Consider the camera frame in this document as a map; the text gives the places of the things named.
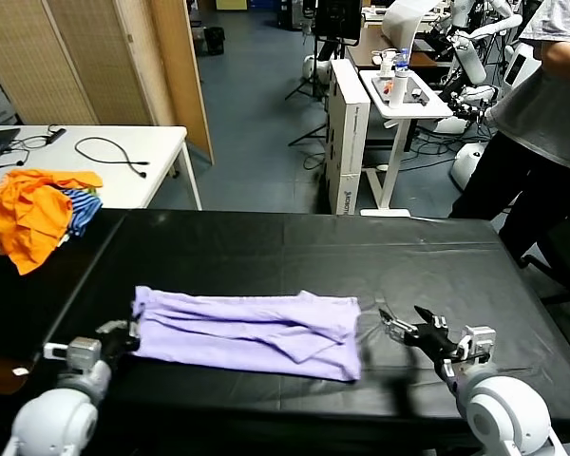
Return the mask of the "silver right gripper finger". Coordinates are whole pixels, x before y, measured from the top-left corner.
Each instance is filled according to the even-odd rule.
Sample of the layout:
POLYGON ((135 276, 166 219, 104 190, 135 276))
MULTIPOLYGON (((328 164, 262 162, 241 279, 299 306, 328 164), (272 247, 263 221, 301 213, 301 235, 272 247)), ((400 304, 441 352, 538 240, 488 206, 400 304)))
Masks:
POLYGON ((418 330, 432 330, 437 332, 447 332, 449 330, 447 320, 443 315, 438 315, 433 311, 420 306, 415 306, 414 310, 423 320, 422 323, 416 325, 418 330))
POLYGON ((398 343, 410 343, 418 336, 418 329, 399 318, 396 318, 388 311, 379 308, 379 315, 386 334, 398 343))

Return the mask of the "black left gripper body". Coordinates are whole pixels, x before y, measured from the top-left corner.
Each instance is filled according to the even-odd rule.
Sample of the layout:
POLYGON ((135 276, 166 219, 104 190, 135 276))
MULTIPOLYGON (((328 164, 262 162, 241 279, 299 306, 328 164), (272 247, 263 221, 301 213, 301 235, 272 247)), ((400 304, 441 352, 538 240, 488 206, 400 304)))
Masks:
POLYGON ((140 346, 138 336, 129 331, 113 331, 105 333, 101 339, 101 357, 104 361, 118 361, 128 352, 135 352, 140 346))

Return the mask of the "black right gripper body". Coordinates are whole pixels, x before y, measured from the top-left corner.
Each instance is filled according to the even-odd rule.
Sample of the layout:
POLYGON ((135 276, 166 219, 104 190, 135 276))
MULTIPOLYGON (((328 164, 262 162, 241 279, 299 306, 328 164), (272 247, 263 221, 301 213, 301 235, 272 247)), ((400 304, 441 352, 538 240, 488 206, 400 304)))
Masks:
POLYGON ((457 353, 458 346, 440 332, 420 331, 406 333, 404 343, 420 349, 431 361, 451 359, 457 353))

